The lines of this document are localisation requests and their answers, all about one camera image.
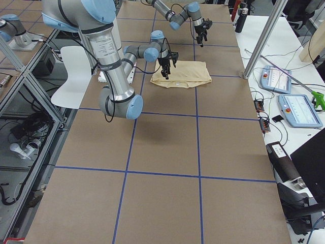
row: label sticker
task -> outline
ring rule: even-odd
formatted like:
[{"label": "label sticker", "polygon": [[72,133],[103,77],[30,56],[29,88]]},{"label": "label sticker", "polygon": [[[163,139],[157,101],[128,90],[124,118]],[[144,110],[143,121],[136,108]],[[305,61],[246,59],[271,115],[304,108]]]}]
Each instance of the label sticker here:
[{"label": "label sticker", "polygon": [[279,158],[286,157],[286,154],[285,154],[285,152],[283,151],[283,149],[281,148],[280,145],[272,145],[272,148],[273,148],[275,154],[276,154]]},{"label": "label sticker", "polygon": [[91,45],[97,58],[106,58],[108,55],[117,52],[114,41],[110,37],[102,41],[91,42]]}]

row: computer screen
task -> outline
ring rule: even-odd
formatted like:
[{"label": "computer screen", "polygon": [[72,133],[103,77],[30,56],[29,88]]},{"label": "computer screen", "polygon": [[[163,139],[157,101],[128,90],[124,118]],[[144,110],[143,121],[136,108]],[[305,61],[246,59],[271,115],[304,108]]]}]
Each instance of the computer screen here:
[{"label": "computer screen", "polygon": [[325,129],[294,151],[291,159],[315,200],[325,202]]}]

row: green tool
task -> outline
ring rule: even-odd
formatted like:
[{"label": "green tool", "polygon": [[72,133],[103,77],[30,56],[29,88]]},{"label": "green tool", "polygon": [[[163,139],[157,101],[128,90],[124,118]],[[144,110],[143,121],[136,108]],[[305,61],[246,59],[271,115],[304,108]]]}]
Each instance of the green tool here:
[{"label": "green tool", "polygon": [[299,85],[301,85],[304,89],[306,89],[307,91],[309,91],[314,96],[314,98],[315,98],[315,101],[316,101],[315,108],[317,108],[318,106],[321,106],[322,110],[325,110],[325,101],[324,101],[324,94],[323,93],[318,93],[318,92],[310,89],[304,83],[300,82],[299,80],[297,80],[296,78],[294,78],[291,74],[289,74],[287,71],[285,71],[284,69],[280,68],[279,66],[277,66],[274,63],[272,63],[271,61],[269,61],[263,55],[261,55],[260,57],[263,58],[263,59],[265,59],[267,62],[269,62],[270,64],[272,64],[278,70],[280,70],[281,72],[283,72],[284,74],[286,74],[287,76],[289,76],[292,80],[294,80],[296,83],[298,83]]}]

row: black monitor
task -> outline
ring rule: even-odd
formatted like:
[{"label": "black monitor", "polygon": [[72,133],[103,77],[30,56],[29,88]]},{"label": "black monitor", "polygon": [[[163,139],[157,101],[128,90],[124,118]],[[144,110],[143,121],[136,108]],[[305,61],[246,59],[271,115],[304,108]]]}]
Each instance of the black monitor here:
[{"label": "black monitor", "polygon": [[290,156],[315,200],[318,203],[325,202],[325,129]]},{"label": "black monitor", "polygon": [[[325,212],[325,129],[318,132],[291,155],[292,162],[314,199],[278,184],[282,208],[296,234],[311,230]],[[315,228],[324,228],[319,222]]]}]

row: blue joint cap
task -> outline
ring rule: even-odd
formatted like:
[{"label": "blue joint cap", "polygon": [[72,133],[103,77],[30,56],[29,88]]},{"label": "blue joint cap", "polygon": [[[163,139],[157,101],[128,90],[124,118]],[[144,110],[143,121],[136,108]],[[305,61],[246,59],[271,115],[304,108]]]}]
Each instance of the blue joint cap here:
[{"label": "blue joint cap", "polygon": [[193,2],[193,3],[190,3],[188,5],[188,10],[192,13],[200,10],[200,5],[198,4],[198,2]]},{"label": "blue joint cap", "polygon": [[160,31],[160,30],[155,30],[155,31],[153,31],[153,32],[151,33],[150,38],[151,38],[152,40],[158,40],[158,39],[162,39],[162,38],[165,38],[165,37],[164,37],[164,34],[163,34],[162,31]]},{"label": "blue joint cap", "polygon": [[127,119],[136,119],[140,116],[143,108],[143,99],[140,95],[135,95],[134,98],[128,104],[128,108],[126,111]]},{"label": "blue joint cap", "polygon": [[44,13],[42,13],[42,15],[43,15],[44,23],[54,29],[59,29],[60,31],[65,31],[65,32],[74,32],[74,33],[78,32],[78,28],[75,28],[60,20],[54,19]]},{"label": "blue joint cap", "polygon": [[159,51],[153,47],[147,48],[143,53],[144,59],[148,62],[156,61],[158,56],[159,56]]},{"label": "blue joint cap", "polygon": [[169,25],[171,26],[171,28],[175,31],[177,31],[179,29],[179,27],[181,27],[178,23],[176,22],[170,22]]},{"label": "blue joint cap", "polygon": [[123,54],[124,55],[126,54],[126,50],[127,50],[128,47],[130,47],[130,45],[128,45],[128,46],[126,46],[126,47],[123,48]]},{"label": "blue joint cap", "polygon": [[110,24],[116,17],[113,0],[81,0],[86,11],[97,21]]},{"label": "blue joint cap", "polygon": [[15,14],[3,15],[3,16],[1,16],[1,19],[4,19],[4,20],[19,20],[18,16],[15,15]]},{"label": "blue joint cap", "polygon": [[11,36],[9,36],[7,33],[5,32],[1,32],[0,31],[0,36],[4,39],[5,42],[9,42],[11,40]]}]

